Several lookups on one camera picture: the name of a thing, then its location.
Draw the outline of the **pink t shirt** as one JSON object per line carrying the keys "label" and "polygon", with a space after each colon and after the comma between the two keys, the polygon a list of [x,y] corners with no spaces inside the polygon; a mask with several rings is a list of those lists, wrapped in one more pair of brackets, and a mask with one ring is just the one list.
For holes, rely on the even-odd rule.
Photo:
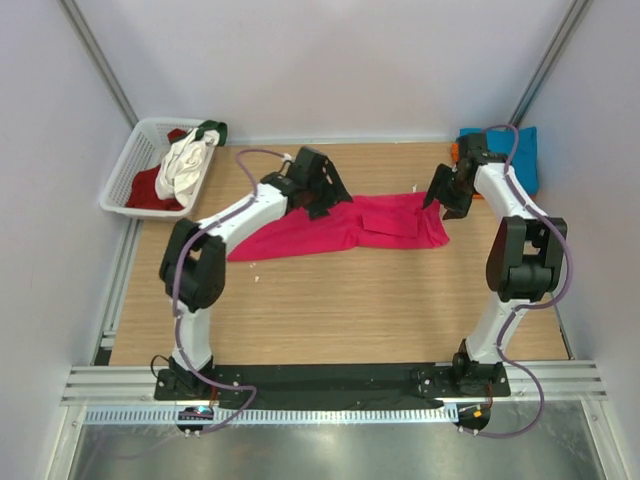
{"label": "pink t shirt", "polygon": [[355,196],[315,220],[303,209],[259,229],[227,259],[255,262],[277,258],[377,249],[434,249],[449,242],[439,217],[440,205],[423,206],[423,193]]}

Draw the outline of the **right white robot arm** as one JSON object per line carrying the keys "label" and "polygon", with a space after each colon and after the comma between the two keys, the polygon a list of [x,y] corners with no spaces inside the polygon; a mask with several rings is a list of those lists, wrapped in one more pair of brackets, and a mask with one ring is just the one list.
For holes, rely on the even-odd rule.
{"label": "right white robot arm", "polygon": [[426,374],[424,395],[506,396],[505,348],[526,313],[556,289],[568,257],[567,224],[535,204],[516,177],[514,155],[491,151],[486,132],[461,135],[455,147],[455,164],[437,167],[424,204],[439,204],[452,220],[468,215],[476,195],[487,202],[499,222],[485,269],[491,296],[451,365]]}

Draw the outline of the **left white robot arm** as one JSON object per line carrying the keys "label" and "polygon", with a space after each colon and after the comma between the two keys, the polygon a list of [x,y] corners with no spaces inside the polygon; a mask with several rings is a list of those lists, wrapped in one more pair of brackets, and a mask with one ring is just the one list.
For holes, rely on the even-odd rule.
{"label": "left white robot arm", "polygon": [[156,376],[157,400],[199,400],[221,386],[214,379],[210,324],[225,287],[228,255],[295,210],[316,220],[352,199],[333,162],[311,147],[284,157],[280,170],[250,184],[250,192],[225,210],[173,227],[159,277],[171,301],[175,344],[167,368]]}

